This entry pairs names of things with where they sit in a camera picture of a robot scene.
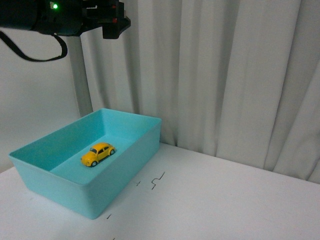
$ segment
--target black ink mark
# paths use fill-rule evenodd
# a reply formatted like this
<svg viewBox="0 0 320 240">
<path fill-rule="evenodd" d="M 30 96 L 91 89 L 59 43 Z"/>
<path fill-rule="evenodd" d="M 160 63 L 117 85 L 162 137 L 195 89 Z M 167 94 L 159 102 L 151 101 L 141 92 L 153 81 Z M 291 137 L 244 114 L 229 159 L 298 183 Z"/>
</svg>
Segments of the black ink mark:
<svg viewBox="0 0 320 240">
<path fill-rule="evenodd" d="M 151 190 L 153 190 L 153 189 L 155 188 L 155 186 L 156 186 L 156 184 L 154 183 L 154 180 L 161 180 L 164 175 L 165 175 L 165 171 L 162 173 L 162 175 L 161 175 L 160 178 L 154 178 L 154 179 L 151 181 L 151 183 L 154 185 Z"/>
</svg>

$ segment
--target green led light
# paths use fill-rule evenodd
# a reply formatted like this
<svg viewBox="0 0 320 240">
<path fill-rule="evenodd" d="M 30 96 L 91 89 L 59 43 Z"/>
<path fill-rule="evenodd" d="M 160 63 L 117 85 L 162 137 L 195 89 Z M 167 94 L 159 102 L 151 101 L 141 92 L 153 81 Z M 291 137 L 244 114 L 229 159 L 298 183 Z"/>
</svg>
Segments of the green led light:
<svg viewBox="0 0 320 240">
<path fill-rule="evenodd" d="M 50 8 L 53 10 L 57 10 L 59 8 L 59 5 L 57 3 L 54 2 L 50 2 Z"/>
</svg>

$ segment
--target white wall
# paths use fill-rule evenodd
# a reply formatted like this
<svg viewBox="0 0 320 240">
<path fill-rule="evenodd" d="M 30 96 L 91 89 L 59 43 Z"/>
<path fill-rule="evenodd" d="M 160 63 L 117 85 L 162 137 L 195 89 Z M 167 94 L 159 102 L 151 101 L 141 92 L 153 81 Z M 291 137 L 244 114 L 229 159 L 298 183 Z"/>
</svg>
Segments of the white wall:
<svg viewBox="0 0 320 240">
<path fill-rule="evenodd" d="M 61 54 L 59 43 L 37 32 L 1 28 L 30 57 Z M 8 154 L 79 118 L 69 57 L 28 62 L 0 40 L 0 173 Z"/>
</svg>

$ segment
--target car window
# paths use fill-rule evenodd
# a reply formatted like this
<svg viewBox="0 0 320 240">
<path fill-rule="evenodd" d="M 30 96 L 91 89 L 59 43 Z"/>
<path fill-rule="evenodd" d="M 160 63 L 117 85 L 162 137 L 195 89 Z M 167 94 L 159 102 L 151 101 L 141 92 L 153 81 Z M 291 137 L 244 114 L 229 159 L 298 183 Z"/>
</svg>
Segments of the car window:
<svg viewBox="0 0 320 240">
<path fill-rule="evenodd" d="M 90 148 L 90 152 L 93 152 L 93 153 L 97 153 L 97 150 L 95 150 L 94 148 Z"/>
</svg>

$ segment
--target car roof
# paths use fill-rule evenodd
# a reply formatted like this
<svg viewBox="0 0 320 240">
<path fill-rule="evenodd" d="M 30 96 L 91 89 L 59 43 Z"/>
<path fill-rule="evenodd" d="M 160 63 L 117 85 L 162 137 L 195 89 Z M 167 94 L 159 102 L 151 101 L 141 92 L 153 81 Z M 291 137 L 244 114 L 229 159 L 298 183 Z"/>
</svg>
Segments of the car roof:
<svg viewBox="0 0 320 240">
<path fill-rule="evenodd" d="M 99 142 L 95 145 L 92 146 L 94 149 L 96 150 L 100 150 L 100 149 L 103 149 L 105 147 L 110 147 L 110 144 L 109 143 L 106 143 L 106 142 Z"/>
</svg>

